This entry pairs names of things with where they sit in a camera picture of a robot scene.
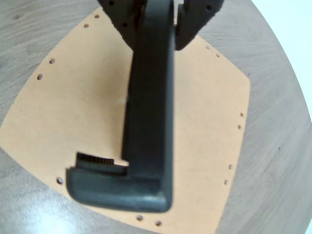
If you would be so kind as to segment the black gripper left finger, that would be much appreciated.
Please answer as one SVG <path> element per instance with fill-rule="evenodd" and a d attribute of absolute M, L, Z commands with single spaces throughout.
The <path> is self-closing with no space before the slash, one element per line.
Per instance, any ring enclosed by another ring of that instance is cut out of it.
<path fill-rule="evenodd" d="M 146 0 L 98 0 L 104 13 L 121 34 L 125 43 L 138 50 L 139 38 L 145 18 Z"/>

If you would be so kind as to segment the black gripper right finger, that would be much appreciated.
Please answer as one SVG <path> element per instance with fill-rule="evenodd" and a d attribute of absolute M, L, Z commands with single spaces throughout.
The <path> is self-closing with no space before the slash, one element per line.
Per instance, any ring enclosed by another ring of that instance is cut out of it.
<path fill-rule="evenodd" d="M 198 32 L 220 11 L 224 0 L 185 0 L 177 8 L 175 49 L 185 48 Z"/>

